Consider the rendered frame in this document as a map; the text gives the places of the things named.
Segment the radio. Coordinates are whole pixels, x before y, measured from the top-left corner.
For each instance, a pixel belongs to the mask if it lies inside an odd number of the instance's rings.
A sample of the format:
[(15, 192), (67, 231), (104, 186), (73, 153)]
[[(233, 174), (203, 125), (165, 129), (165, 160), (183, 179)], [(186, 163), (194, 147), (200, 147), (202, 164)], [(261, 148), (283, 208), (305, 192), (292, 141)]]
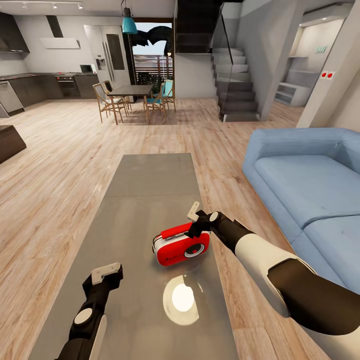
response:
[(190, 238), (187, 233), (192, 222), (162, 231), (153, 239), (152, 251), (163, 266), (171, 266), (199, 256), (207, 251), (211, 231), (202, 231), (200, 237)]

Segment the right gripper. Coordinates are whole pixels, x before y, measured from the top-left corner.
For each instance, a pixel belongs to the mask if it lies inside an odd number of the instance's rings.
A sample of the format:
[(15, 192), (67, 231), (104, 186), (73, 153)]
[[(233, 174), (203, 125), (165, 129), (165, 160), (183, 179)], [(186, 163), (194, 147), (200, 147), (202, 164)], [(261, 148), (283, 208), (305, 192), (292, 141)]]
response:
[(203, 225), (202, 225), (202, 220), (207, 216), (207, 214), (200, 210), (197, 212), (197, 215), (198, 215), (198, 219), (195, 223), (192, 223), (190, 229), (188, 232), (185, 232), (184, 234), (190, 238), (194, 238), (194, 236), (196, 236), (197, 238), (200, 237), (202, 231), (206, 231), (204, 228), (203, 228)]

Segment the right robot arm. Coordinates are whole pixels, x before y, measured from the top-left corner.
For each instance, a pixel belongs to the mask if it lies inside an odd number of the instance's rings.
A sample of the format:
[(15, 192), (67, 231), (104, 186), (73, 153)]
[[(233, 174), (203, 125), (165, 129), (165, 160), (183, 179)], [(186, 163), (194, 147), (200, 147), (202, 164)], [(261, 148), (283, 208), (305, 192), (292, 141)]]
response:
[(206, 214), (195, 202), (187, 219), (190, 238), (213, 232), (246, 269), (260, 291), (285, 318), (293, 318), (331, 360), (360, 360), (360, 294), (317, 274), (287, 252), (222, 212)]

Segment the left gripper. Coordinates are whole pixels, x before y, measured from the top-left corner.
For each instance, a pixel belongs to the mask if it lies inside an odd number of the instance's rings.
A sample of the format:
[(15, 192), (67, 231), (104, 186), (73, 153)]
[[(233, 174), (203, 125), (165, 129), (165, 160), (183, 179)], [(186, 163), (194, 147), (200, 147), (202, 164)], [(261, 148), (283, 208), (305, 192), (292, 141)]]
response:
[(118, 289), (120, 281), (124, 279), (123, 269), (119, 268), (118, 272), (113, 272), (104, 276), (101, 283), (93, 285), (92, 275), (90, 275), (83, 284), (86, 298), (88, 299), (94, 293), (103, 293), (107, 298), (111, 290)]

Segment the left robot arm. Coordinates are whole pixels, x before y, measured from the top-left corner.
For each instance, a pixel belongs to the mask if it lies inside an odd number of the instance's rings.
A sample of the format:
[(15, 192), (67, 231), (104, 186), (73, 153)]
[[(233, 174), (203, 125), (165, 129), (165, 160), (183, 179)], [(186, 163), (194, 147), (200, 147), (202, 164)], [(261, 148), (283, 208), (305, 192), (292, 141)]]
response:
[(121, 264), (116, 262), (96, 268), (85, 280), (87, 298), (71, 326), (68, 341), (55, 360), (97, 360), (107, 329), (105, 304), (111, 290), (124, 279)]

